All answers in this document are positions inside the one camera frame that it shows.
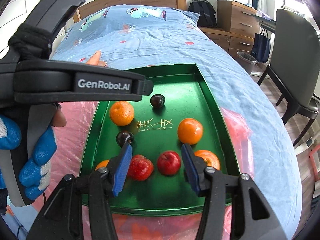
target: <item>chair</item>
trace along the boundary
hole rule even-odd
[[[282,117],[284,124],[295,114],[310,118],[293,146],[302,139],[319,113],[312,99],[319,70],[320,41],[316,30],[301,15],[278,9],[271,62],[257,84],[261,85],[268,74],[282,93],[276,105],[283,98],[287,100],[287,110]]]

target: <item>hand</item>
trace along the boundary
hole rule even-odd
[[[67,124],[61,106],[58,106],[52,122],[52,126],[63,127]],[[19,146],[21,132],[18,125],[11,119],[0,115],[0,149],[12,150]],[[51,125],[39,138],[33,151],[33,155],[24,165],[19,174],[19,180],[26,187],[25,194],[35,200],[50,183],[51,162],[50,159],[57,149],[55,136]],[[0,170],[0,189],[6,188]]]

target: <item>pink plastic bag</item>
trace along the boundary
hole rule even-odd
[[[55,128],[58,149],[52,158],[51,184],[46,190],[48,197],[65,174],[79,174],[83,149],[89,133],[96,102],[63,103],[62,112],[67,126]],[[243,117],[221,108],[241,172],[253,178],[253,157],[250,130]],[[38,198],[33,206],[40,210],[43,199]],[[139,217],[113,214],[119,240],[193,240],[195,239],[201,214],[172,217]],[[83,207],[84,239],[91,239],[88,208]],[[225,209],[223,240],[230,238],[231,206]]]

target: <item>cartoon print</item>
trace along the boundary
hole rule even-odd
[[[91,15],[88,19],[84,21],[84,23],[80,26],[79,30],[81,30],[81,32],[84,32],[88,28],[88,26],[92,24],[93,21],[100,19],[102,15],[104,18],[106,18],[109,10],[110,8],[105,11],[100,11]]]
[[[132,32],[132,31],[134,31],[135,28],[136,28],[135,25],[124,24],[124,25],[122,26],[122,30],[120,30],[119,33],[128,34],[128,33]]]
[[[127,14],[130,14],[132,18],[139,19],[141,17],[148,17],[152,15],[154,17],[162,17],[165,21],[167,16],[165,10],[161,11],[159,8],[150,9],[150,8],[132,8],[127,10]]]
[[[81,42],[82,42],[82,38],[80,38],[79,40],[75,40],[75,41],[73,42],[73,46],[77,46],[77,45],[79,45]]]
[[[65,41],[67,40],[67,38],[68,38],[68,36],[69,36],[69,33],[71,32],[72,28],[73,28],[73,27],[71,27],[71,28],[69,28],[69,30],[67,30],[67,32],[66,32],[66,34],[63,36],[61,42],[62,42],[63,40],[65,40]]]

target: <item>gray chair back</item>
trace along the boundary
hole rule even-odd
[[[320,71],[320,41],[311,23],[301,15],[277,10],[270,68],[298,103],[307,107]]]

